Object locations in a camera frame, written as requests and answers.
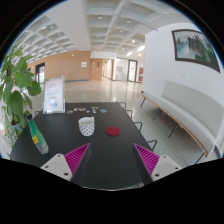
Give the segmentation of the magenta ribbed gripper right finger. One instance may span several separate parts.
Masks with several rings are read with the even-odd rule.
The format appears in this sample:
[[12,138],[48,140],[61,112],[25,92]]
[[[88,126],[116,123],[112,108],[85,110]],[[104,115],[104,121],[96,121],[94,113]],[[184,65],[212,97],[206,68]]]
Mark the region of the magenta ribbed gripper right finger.
[[181,170],[181,167],[168,155],[159,156],[137,144],[135,144],[134,147],[140,156],[142,163],[144,164],[144,169],[153,181],[157,181],[165,176]]

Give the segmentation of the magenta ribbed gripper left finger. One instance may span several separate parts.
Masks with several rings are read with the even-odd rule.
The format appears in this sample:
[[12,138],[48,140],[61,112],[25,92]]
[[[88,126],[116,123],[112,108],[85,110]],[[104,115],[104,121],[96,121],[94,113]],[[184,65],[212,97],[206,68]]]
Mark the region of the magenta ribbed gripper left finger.
[[90,143],[87,143],[65,155],[56,154],[42,166],[42,169],[70,181],[89,149]]

